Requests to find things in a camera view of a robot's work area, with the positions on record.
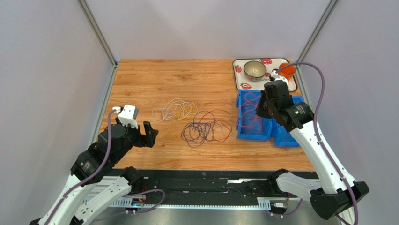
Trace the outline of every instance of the cable bundle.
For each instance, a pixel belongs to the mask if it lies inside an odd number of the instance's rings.
[[[155,120],[154,110],[161,110],[161,120]],[[164,120],[188,122],[197,113],[197,111],[198,107],[192,101],[183,101],[180,98],[175,98],[166,104],[164,108],[154,108],[151,114],[155,123],[160,123]]]
[[[263,118],[256,115],[256,107],[260,100],[260,96],[256,96],[254,93],[246,93],[244,95],[245,102],[240,106],[242,112],[241,122],[238,124],[243,129],[246,134],[256,134],[259,135],[263,132]]]
[[[230,114],[227,111],[219,109],[215,109],[212,111],[201,111],[197,113],[192,119],[192,122],[186,124],[181,134],[182,139],[187,142],[188,146],[192,148],[197,148],[201,146],[205,141],[224,142],[227,140],[227,138],[233,135],[232,126],[225,120],[216,119],[216,117],[212,113],[214,111],[222,111]],[[199,114],[204,115],[198,122],[196,122],[195,120],[197,117],[199,117]],[[210,115],[211,119],[205,119],[207,115]],[[224,134],[225,136],[216,137],[219,134],[218,130],[220,130],[221,134]]]

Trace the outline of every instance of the tray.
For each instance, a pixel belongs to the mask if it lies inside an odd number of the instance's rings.
[[[262,62],[267,70],[267,75],[259,81],[250,81],[245,77],[244,65],[249,61],[260,61]],[[270,82],[269,74],[274,69],[278,69],[281,63],[288,63],[288,60],[284,58],[265,58],[265,59],[238,59],[233,62],[234,78],[236,80],[237,90],[263,90],[264,84]],[[288,90],[296,91],[297,84],[294,78],[288,81]]]

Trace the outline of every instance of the wood grain surface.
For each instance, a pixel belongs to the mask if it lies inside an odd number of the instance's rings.
[[[137,122],[150,121],[159,130],[153,148],[132,148],[116,165],[146,169],[203,170],[313,170],[301,148],[275,148],[273,141],[253,142],[236,139],[237,90],[233,60],[121,60],[108,101],[106,115],[113,106],[135,105],[140,109]],[[199,110],[221,109],[217,119],[233,126],[225,142],[206,142],[190,148],[181,138],[168,134],[169,121],[154,123],[151,111],[164,107],[174,98],[189,99]],[[104,116],[101,130],[106,127]],[[179,135],[181,122],[171,126]]]

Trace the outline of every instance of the blue storage crate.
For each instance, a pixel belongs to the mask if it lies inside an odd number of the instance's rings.
[[[238,108],[238,119],[237,119],[237,125],[236,125],[236,130],[238,130],[237,134],[237,139],[243,139],[243,140],[251,140],[251,141],[267,141],[270,139],[270,137],[273,137],[274,139],[274,145],[276,147],[299,147],[298,142],[295,141],[295,139],[291,136],[290,133],[288,133],[284,127],[280,126],[276,119],[266,119],[262,118],[263,120],[263,130],[260,134],[259,130],[256,129],[250,129],[250,128],[245,128],[242,125],[246,125],[245,122],[243,124],[242,117],[243,114],[248,111],[252,110],[253,113],[250,115],[244,114],[244,119],[246,116],[252,117],[255,116],[255,106],[246,106],[246,107],[240,107],[243,103],[246,102],[245,100],[245,95],[247,93],[251,93],[247,95],[247,100],[251,100],[255,97],[258,97],[261,95],[261,92],[259,90],[239,90],[237,99],[236,99],[236,107]],[[294,103],[302,102],[302,97],[301,96],[293,96],[292,97]],[[254,127],[260,127],[260,121],[257,121],[256,124],[253,124]]]
[[[294,103],[302,102],[301,96],[293,96],[292,100]],[[292,137],[290,133],[286,131],[286,129],[280,126],[276,119],[272,119],[272,137],[274,139],[275,147],[299,147],[298,142]]]
[[[247,100],[254,99],[256,97],[260,97],[261,92],[259,90],[239,90],[238,96],[236,100],[236,107],[238,108],[238,119],[236,130],[238,130],[237,139],[243,140],[250,140],[250,141],[268,141],[270,139],[270,135],[272,133],[272,121],[269,119],[259,119],[256,120],[255,123],[252,124],[252,128],[243,127],[248,126],[248,123],[243,121],[242,119],[249,119],[255,115],[256,106],[245,106],[241,107],[242,104],[246,102],[245,95],[247,95]]]

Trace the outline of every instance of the robotic arm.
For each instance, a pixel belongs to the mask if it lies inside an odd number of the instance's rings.
[[[117,180],[92,200],[81,205],[87,194],[109,173],[113,166],[133,147],[150,147],[155,143],[158,130],[152,129],[149,122],[144,122],[145,135],[140,132],[136,117],[139,109],[133,105],[114,107],[120,113],[116,124],[111,126],[111,140],[108,128],[98,135],[97,142],[81,153],[71,168],[67,183],[49,212],[30,225],[88,225],[112,202],[128,193],[141,191],[143,175],[133,167],[124,170]],[[108,143],[111,141],[109,156],[96,175],[106,157]],[[77,186],[86,178],[94,175],[87,182]]]
[[[265,84],[256,114],[263,118],[275,118],[284,126],[301,145],[320,178],[320,182],[314,182],[297,177],[287,170],[278,170],[267,179],[269,189],[274,195],[292,193],[310,202],[316,213],[328,220],[353,206],[344,178],[350,184],[357,202],[369,192],[365,182],[357,182],[344,168],[317,124],[321,138],[321,141],[318,141],[312,110],[304,102],[293,103],[286,82],[275,80]],[[339,172],[330,158],[338,165]]]

